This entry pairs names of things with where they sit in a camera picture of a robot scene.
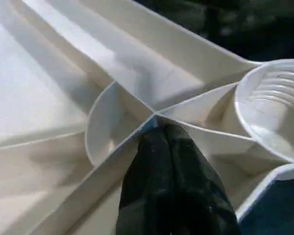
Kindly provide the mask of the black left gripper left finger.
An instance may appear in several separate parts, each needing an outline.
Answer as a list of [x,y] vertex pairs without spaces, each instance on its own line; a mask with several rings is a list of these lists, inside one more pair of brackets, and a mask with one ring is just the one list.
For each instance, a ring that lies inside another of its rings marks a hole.
[[163,127],[145,132],[122,183],[118,235],[169,235],[173,172]]

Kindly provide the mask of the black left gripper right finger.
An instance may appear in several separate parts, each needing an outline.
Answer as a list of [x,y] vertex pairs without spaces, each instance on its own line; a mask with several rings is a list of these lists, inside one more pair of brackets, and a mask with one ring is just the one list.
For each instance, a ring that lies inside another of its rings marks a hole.
[[167,125],[175,187],[177,221],[186,235],[239,235],[235,211],[218,173],[190,135]]

